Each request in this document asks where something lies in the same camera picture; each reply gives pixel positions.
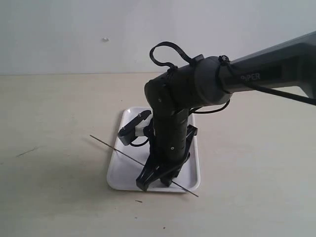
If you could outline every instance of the table surface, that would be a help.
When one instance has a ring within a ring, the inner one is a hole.
[[[316,108],[260,92],[196,116],[199,197],[111,189],[112,151],[89,134],[114,144],[155,76],[0,77],[1,236],[315,234]]]

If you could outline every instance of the plastic tray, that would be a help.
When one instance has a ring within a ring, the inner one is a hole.
[[[122,121],[119,128],[129,123],[134,117],[144,110],[150,110],[146,107],[131,107],[124,111]],[[195,125],[194,116],[190,115],[189,124]],[[135,143],[142,143],[146,140],[145,137],[139,137],[135,140]],[[133,157],[139,162],[145,164],[149,156],[149,143],[142,147],[124,146],[119,138],[116,139],[115,148],[124,152],[125,154]],[[200,172],[198,164],[198,145],[197,137],[195,136],[190,147],[190,158],[183,165],[179,176],[173,179],[179,185],[185,187],[190,191],[194,191],[200,184]],[[107,182],[113,189],[116,190],[133,190],[141,191],[136,186],[136,178],[139,176],[143,167],[128,157],[113,151],[111,162],[107,174]],[[175,184],[171,184],[170,187],[164,186],[160,180],[156,180],[151,183],[149,192],[174,192],[184,193],[185,191]]]

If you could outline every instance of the thin stick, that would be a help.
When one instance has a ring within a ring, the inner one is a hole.
[[[99,138],[96,138],[95,136],[92,136],[92,135],[90,135],[90,137],[92,137],[92,138],[94,138],[95,140],[101,142],[102,144],[104,144],[104,145],[106,145],[106,146],[112,148],[114,151],[119,152],[119,153],[121,153],[122,155],[124,155],[124,156],[130,158],[131,160],[135,161],[136,163],[138,163],[138,164],[144,166],[143,163],[141,163],[141,162],[139,162],[138,160],[134,159],[133,157],[130,157],[129,155],[127,155],[127,154],[121,152],[120,150],[116,149],[115,147],[112,147],[111,145],[107,144],[106,142],[100,140]],[[185,187],[181,186],[180,184],[178,184],[178,183],[176,183],[176,182],[174,182],[174,181],[171,181],[171,182],[172,182],[173,184],[179,186],[179,187],[180,187],[181,189],[183,189],[184,191],[186,191],[186,192],[188,192],[188,193],[190,193],[190,194],[192,194],[192,195],[198,197],[198,195],[196,195],[195,193],[193,193],[193,192],[191,192],[190,190],[186,189]]]

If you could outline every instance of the black cable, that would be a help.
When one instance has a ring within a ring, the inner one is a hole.
[[[147,140],[146,140],[145,142],[141,143],[141,144],[133,144],[133,143],[130,143],[130,145],[131,145],[132,147],[141,147],[141,146],[145,145],[145,144],[148,143],[148,142],[149,142],[149,138],[147,138]]]
[[[292,93],[288,93],[288,92],[284,92],[284,91],[280,91],[280,90],[275,90],[275,89],[271,89],[271,88],[255,85],[255,84],[253,84],[251,82],[248,82],[248,81],[244,81],[244,80],[240,79],[239,77],[237,77],[237,75],[234,73],[232,65],[230,64],[230,62],[229,62],[227,57],[224,60],[220,59],[220,61],[222,61],[223,64],[227,66],[228,71],[231,73],[231,75],[236,80],[238,80],[240,83],[242,83],[243,85],[245,85],[245,86],[247,86],[247,87],[249,87],[251,89],[254,89],[254,90],[257,90],[257,91],[260,91],[260,92],[264,92],[264,93],[267,93],[267,94],[276,95],[276,96],[284,97],[284,98],[287,98],[287,99],[303,102],[303,103],[310,104],[310,105],[316,105],[316,99],[312,99],[312,98],[308,98],[308,97],[305,97],[305,96],[300,96],[300,95],[296,95],[296,94],[292,94]]]
[[[181,56],[181,58],[183,60],[185,60],[186,62],[188,62],[189,64],[193,64],[194,61],[192,60],[192,58],[190,58],[178,45],[176,45],[175,43],[172,43],[172,42],[168,42],[168,41],[164,41],[164,42],[161,42],[159,44],[157,44],[155,47],[153,47],[150,52],[149,52],[149,57],[150,59],[158,66],[160,67],[163,67],[163,66],[168,66],[169,68],[176,68],[177,66],[175,66],[173,63],[170,63],[170,62],[165,62],[165,63],[162,63],[160,61],[158,61],[153,53],[154,53],[154,50],[157,48],[157,47],[160,47],[160,46],[167,46],[167,47],[170,47],[170,48],[173,48],[175,51],[177,51],[177,53]]]
[[[223,107],[221,107],[221,108],[219,108],[219,109],[217,109],[217,110],[211,110],[211,111],[197,111],[197,110],[199,110],[201,107],[197,107],[197,108],[191,109],[191,110],[189,111],[189,115],[190,115],[190,114],[201,114],[201,115],[204,115],[204,114],[212,114],[212,113],[220,112],[220,111],[226,109],[226,107],[229,105],[230,101],[231,101],[231,100],[227,101],[226,104],[225,104]]]

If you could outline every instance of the white wall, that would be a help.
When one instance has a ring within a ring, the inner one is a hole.
[[[148,57],[163,40],[234,59],[314,31],[315,9],[315,0],[1,0],[0,74],[163,71]],[[182,64],[171,50],[156,55]]]

